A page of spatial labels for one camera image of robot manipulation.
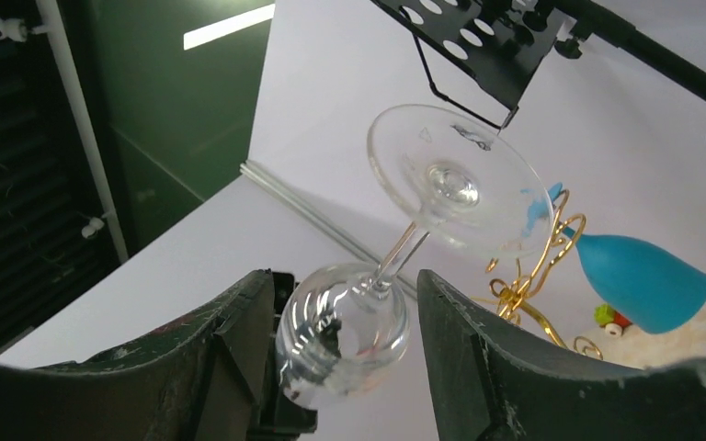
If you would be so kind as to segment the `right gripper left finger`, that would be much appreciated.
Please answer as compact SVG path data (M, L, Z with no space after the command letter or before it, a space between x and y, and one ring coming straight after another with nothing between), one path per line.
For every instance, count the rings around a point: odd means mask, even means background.
M0 440L242 440L261 403L272 273L83 362L0 365Z

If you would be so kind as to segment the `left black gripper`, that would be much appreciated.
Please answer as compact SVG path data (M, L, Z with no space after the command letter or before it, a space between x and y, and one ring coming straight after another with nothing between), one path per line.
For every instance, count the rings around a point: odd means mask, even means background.
M298 440L317 429L317 412L296 405L282 392L275 361L275 337L279 319L290 294L298 286L291 273L272 272L274 285L273 326L260 404L254 409L249 427L250 440Z

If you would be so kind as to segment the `small toy car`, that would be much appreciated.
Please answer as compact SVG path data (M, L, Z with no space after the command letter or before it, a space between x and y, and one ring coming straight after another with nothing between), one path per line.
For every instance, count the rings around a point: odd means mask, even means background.
M621 337L632 325L632 322L615 310L608 303L597 306L594 310L594 320L606 335Z

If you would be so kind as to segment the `clear wine glass back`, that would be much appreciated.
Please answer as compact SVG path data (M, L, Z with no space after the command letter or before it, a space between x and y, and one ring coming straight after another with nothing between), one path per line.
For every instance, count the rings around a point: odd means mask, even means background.
M291 293L275 337L283 394L317 410L374 389L404 356L410 311L398 273L428 237L482 259L542 251L553 221L545 185L483 124L441 107L390 107L371 123L367 155L409 218L378 264L315 270Z

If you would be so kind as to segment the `black music stand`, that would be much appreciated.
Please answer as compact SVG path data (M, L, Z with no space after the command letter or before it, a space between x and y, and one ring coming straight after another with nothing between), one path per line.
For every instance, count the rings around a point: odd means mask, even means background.
M579 59L596 36L706 103L706 72L594 1L378 1L412 36L431 93L485 126L502 130L542 60L556 51ZM442 92L424 48L437 51L507 110L494 122Z

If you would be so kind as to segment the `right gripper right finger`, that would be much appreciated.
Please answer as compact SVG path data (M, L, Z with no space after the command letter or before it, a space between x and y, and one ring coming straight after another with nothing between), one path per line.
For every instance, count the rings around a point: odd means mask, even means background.
M706 440L706 358L640 370L581 356L417 277L442 440Z

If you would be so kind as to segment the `blue wine glass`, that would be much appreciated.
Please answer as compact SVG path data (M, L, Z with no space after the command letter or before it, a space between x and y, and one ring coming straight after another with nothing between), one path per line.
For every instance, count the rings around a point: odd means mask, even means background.
M706 302L706 273L653 243L615 234L586 234L565 222L554 231L579 256L591 288L648 334L664 334Z

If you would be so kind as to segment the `gold wine glass rack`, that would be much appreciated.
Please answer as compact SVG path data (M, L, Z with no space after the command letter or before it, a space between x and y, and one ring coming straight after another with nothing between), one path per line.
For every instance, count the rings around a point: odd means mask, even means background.
M582 213L564 217L564 208L570 199L570 191L561 183L555 184L549 190L549 196L553 207L552 232L535 266L529 272L525 272L518 258L517 276L514 280L507 282L501 278L494 278L488 285L489 296L473 297L472 301L479 305L493 306L498 317L516 326L521 325L521 316L526 314L540 326L555 345L601 361L602 351L592 340L578 335L573 340L573 344L568 345L545 314L529 303L529 299L542 290L547 276L551 274L554 267L577 247L586 227L586 216Z

